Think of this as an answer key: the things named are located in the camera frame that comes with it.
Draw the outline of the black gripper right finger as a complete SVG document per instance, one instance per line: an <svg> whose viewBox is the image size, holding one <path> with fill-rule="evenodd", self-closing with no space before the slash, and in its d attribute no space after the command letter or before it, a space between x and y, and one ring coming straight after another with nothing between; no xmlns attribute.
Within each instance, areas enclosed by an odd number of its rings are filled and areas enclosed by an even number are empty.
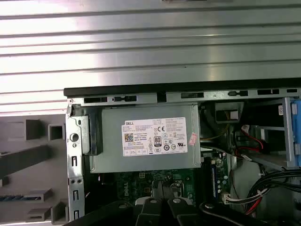
<svg viewBox="0 0 301 226"><path fill-rule="evenodd" d="M217 203L212 182L197 181L195 204L190 205L180 196L175 196L171 183L164 183L167 209L171 212L177 226L283 226L280 221L262 220L233 210Z"/></svg>

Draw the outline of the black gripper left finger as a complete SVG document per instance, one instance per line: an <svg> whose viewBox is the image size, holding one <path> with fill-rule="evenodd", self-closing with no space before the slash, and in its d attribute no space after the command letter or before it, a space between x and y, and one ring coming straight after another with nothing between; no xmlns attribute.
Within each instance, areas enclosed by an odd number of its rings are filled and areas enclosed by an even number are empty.
<svg viewBox="0 0 301 226"><path fill-rule="evenodd" d="M152 182L152 196L141 197L135 205L115 201L68 223L69 226L158 226L163 203L162 180Z"/></svg>

